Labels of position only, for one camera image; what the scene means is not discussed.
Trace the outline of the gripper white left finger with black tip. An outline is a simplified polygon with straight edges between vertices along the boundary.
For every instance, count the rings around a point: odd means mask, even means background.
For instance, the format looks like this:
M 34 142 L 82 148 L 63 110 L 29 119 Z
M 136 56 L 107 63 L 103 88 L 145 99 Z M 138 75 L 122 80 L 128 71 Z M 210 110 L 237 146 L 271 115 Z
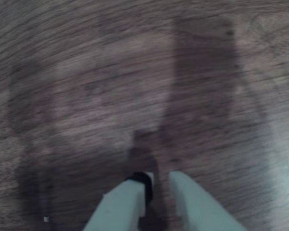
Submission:
M 103 195 L 85 231 L 137 231 L 140 217 L 153 199 L 154 174 L 134 172 Z

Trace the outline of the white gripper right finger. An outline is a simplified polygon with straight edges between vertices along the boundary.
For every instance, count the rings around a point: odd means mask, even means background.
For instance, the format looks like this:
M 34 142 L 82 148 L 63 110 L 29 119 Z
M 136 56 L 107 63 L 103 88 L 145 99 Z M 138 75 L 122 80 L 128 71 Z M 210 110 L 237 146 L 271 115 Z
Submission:
M 181 171 L 169 174 L 170 193 L 185 231 L 245 231 L 210 193 Z

